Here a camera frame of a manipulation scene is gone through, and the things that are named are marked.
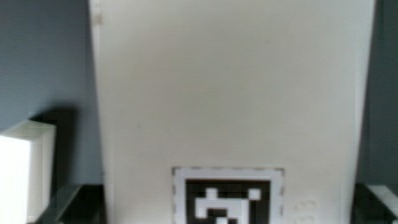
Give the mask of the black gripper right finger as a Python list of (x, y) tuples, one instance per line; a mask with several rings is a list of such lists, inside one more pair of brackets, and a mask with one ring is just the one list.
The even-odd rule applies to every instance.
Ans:
[(355, 186), (353, 224), (398, 224), (398, 184)]

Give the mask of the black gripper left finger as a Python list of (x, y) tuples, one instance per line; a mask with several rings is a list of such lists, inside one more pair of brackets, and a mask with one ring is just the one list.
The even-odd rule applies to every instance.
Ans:
[(106, 224), (103, 186), (64, 186), (30, 224)]

